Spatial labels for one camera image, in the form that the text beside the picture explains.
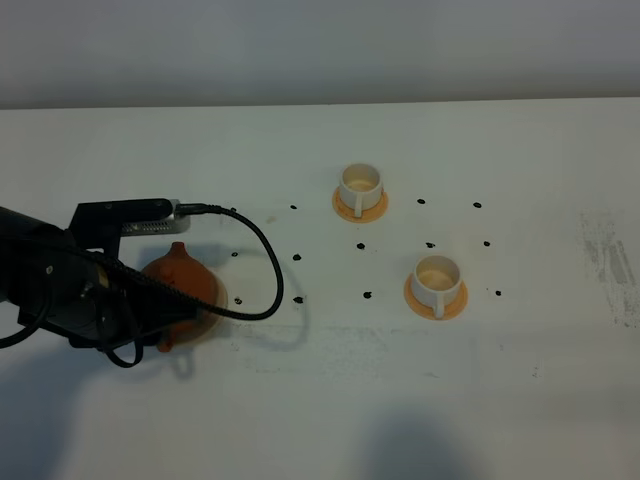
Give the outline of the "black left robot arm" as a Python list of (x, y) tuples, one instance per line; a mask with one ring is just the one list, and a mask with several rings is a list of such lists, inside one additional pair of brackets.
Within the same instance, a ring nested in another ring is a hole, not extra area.
[(18, 307), (21, 328), (2, 347), (45, 330), (113, 356), (127, 344), (170, 348), (205, 324), (217, 281), (183, 244), (143, 270), (118, 258), (122, 238), (181, 233), (191, 214), (162, 198), (82, 203), (62, 229), (3, 209), (1, 299)]

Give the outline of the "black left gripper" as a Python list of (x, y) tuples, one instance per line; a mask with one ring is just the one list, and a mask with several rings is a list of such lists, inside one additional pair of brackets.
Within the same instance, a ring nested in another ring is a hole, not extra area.
[(74, 348), (141, 350), (198, 314), (183, 295), (152, 288), (118, 257), (81, 248), (69, 228), (37, 219), (1, 222), (1, 299), (18, 307), (21, 327), (2, 337), (4, 348), (44, 329)]

